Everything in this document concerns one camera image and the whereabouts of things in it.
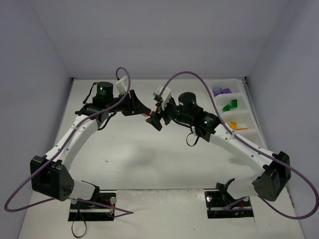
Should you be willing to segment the green lego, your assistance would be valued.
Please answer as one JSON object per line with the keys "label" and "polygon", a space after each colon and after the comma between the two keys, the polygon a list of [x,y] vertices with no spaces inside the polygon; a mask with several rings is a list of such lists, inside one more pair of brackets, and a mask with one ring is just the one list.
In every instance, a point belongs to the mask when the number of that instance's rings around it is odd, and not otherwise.
{"label": "green lego", "polygon": [[237,108],[237,107],[238,107],[238,101],[237,101],[237,99],[231,100],[230,106],[231,106],[231,108]]}
{"label": "green lego", "polygon": [[224,106],[223,108],[222,108],[222,111],[223,112],[228,112],[228,111],[230,111],[232,109],[232,107],[229,105],[229,104],[227,104],[226,106]]}

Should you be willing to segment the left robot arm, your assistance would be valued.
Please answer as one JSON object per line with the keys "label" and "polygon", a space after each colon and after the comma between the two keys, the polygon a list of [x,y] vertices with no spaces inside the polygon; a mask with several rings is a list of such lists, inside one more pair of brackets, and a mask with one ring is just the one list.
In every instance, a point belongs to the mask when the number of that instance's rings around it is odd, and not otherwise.
{"label": "left robot arm", "polygon": [[[76,111],[71,128],[60,141],[43,157],[35,156],[30,162],[32,189],[35,192],[59,201],[67,199],[96,200],[99,187],[88,182],[74,180],[70,166],[89,137],[102,129],[110,120],[110,113],[121,112],[124,116],[148,115],[151,110],[137,98],[129,88],[128,77],[122,77],[116,84],[97,82],[96,96],[91,103],[84,102]],[[117,87],[118,97],[113,96]]]}

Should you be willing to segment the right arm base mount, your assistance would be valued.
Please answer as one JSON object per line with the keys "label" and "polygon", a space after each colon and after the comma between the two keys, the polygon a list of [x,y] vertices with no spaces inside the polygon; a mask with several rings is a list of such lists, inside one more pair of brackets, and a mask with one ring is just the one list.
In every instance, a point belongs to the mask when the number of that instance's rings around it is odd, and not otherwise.
{"label": "right arm base mount", "polygon": [[228,187],[234,180],[234,178],[231,178],[225,184],[216,183],[216,188],[214,190],[204,191],[207,217],[209,219],[239,219],[254,217],[250,198],[238,201],[238,199],[234,199],[228,193]]}

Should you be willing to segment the purple oval lego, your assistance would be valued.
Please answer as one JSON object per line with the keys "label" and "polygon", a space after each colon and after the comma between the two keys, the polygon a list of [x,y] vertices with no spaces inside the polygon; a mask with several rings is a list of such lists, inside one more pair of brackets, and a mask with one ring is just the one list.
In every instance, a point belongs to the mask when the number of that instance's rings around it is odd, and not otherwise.
{"label": "purple oval lego", "polygon": [[212,92],[213,92],[213,95],[216,97],[217,95],[222,94],[223,89],[220,87],[216,87],[212,89]]}

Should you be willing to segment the small red lego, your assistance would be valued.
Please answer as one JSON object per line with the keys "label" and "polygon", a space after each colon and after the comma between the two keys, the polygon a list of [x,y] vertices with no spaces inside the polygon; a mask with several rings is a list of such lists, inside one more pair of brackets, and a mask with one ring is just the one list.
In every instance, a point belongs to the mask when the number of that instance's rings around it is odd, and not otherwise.
{"label": "small red lego", "polygon": [[142,116],[144,116],[144,117],[149,117],[149,116],[151,115],[151,113],[152,113],[152,110],[149,109],[147,112],[142,113]]}

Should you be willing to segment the purple square lego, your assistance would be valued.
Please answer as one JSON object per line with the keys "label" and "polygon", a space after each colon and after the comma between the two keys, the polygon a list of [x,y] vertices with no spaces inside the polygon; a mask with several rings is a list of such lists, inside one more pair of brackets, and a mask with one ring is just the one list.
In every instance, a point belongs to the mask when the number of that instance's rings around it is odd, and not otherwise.
{"label": "purple square lego", "polygon": [[229,88],[223,88],[222,94],[231,94],[231,93],[232,91]]}

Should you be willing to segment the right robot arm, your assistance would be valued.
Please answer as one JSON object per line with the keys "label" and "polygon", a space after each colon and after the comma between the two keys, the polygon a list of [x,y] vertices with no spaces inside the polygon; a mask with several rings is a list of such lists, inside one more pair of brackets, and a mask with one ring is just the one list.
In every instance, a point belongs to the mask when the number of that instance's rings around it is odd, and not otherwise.
{"label": "right robot arm", "polygon": [[[276,201],[291,178],[290,169],[283,166],[284,163],[290,163],[287,154],[271,153],[264,148],[258,148],[257,151],[249,148],[249,145],[252,147],[256,145],[240,135],[229,133],[230,128],[224,127],[216,115],[197,105],[194,93],[181,94],[177,103],[171,95],[163,97],[155,94],[154,97],[157,109],[150,114],[147,123],[157,130],[162,129],[161,120],[165,124],[171,121],[182,124],[197,137],[225,149],[254,171],[254,175],[246,178],[233,177],[226,183],[217,183],[217,190],[233,199],[260,196],[270,202]],[[269,154],[280,162],[268,159]]]}

